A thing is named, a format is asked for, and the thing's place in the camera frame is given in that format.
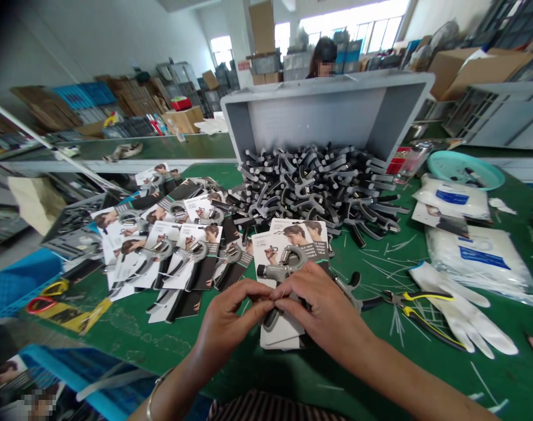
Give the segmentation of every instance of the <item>person's right hand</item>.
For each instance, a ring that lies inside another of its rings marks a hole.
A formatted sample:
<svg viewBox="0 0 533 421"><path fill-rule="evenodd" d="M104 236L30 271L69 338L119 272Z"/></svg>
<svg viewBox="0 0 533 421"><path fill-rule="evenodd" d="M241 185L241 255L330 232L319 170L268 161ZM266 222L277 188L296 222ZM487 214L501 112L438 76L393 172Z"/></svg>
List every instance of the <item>person's right hand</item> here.
<svg viewBox="0 0 533 421"><path fill-rule="evenodd" d="M292 292L311 305L311 313L299 302L284 298ZM355 350L376 338L341 289L312 261L282 282L270 298L277 308L294 316L309 336L347 369L357 357Z"/></svg>

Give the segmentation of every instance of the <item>bracelet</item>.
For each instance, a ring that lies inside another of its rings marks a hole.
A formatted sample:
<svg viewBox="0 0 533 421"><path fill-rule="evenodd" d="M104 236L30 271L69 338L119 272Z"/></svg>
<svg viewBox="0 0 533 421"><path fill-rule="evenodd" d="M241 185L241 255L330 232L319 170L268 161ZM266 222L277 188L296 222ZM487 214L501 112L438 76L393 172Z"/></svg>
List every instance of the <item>bracelet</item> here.
<svg viewBox="0 0 533 421"><path fill-rule="evenodd" d="M165 374L163 374L161 377L159 377L157 380L155 380L155 387L153 388L153 390L151 391L151 395L149 395L149 400L147 401L147 410L146 410L146 415L147 415L147 421L153 421L153 418L151 418L151 400L153 399L153 395L155 394L155 391L157 390L157 388L159 387L159 385L163 382L163 380L165 380L167 378L167 376L169 374L171 374L172 370L174 370L175 368L169 368L169 370L167 370L167 372Z"/></svg>

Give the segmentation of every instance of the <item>window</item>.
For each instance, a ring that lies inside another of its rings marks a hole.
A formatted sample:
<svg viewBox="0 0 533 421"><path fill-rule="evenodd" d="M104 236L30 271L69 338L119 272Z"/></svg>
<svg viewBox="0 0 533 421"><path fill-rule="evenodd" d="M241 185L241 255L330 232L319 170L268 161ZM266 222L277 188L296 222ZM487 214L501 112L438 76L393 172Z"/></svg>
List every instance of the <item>window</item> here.
<svg viewBox="0 0 533 421"><path fill-rule="evenodd" d="M309 34L309 44L317 44L321 36L332 38L335 32L347 30L350 41L363 40L362 54L393 48L408 0L387 0L344 11L313 16L300 21Z"/></svg>
<svg viewBox="0 0 533 421"><path fill-rule="evenodd" d="M230 61L233 60L233 49L231 48L231 38L229 35L217 37L209 42L214 53L215 65L225 63L227 68L231 70Z"/></svg>
<svg viewBox="0 0 533 421"><path fill-rule="evenodd" d="M281 60L284 60L284 56L288 53L290 48L290 23L277 23L274 27L274 41L276 42L276 48L280 49Z"/></svg>

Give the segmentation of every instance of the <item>blue label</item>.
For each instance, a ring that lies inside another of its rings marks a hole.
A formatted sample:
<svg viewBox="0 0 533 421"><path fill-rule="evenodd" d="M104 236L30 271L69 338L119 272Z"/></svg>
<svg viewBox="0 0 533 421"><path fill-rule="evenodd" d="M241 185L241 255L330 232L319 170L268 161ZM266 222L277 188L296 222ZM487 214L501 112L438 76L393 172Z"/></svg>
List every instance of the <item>blue label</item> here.
<svg viewBox="0 0 533 421"><path fill-rule="evenodd" d="M495 256L494 254L483 253L482 251L475 251L468 249L467 247L459 246L459 251L461 252L461 258L465 260L479 261L481 263L490 264L492 266L498 266L503 269L510 268L504 263L504 259L500 256Z"/></svg>
<svg viewBox="0 0 533 421"><path fill-rule="evenodd" d="M469 196L460 195L457 193L448 193L441 190L436 191L436 197L442 199L444 202L453 203L454 205L464 205L469 200Z"/></svg>

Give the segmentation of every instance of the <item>yellow-handled pliers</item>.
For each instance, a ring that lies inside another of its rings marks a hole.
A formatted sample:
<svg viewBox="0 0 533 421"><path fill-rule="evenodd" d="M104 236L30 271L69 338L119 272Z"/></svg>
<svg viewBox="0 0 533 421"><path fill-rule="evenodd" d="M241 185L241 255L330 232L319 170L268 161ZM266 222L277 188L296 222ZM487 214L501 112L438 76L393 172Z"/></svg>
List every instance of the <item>yellow-handled pliers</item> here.
<svg viewBox="0 0 533 421"><path fill-rule="evenodd" d="M405 301L414 301L418 298L436 298L446 301L453 301L453 296L449 294L442 294L439 292L427 291L403 292L401 294L394 294L391 291L383 291L383 294L386 296L386 298L384 298L385 302L398 306L401 310L403 310L403 313L406 317L411 319L413 322L415 322L418 326L426 330L428 333L432 334L440 341L446 343L447 345L450 345L451 347L459 351L467 351L467 349L461 342L450 338L449 336L443 334L442 332L434 328L426 320L420 317L420 315L415 310L413 310L413 308L405 304Z"/></svg>

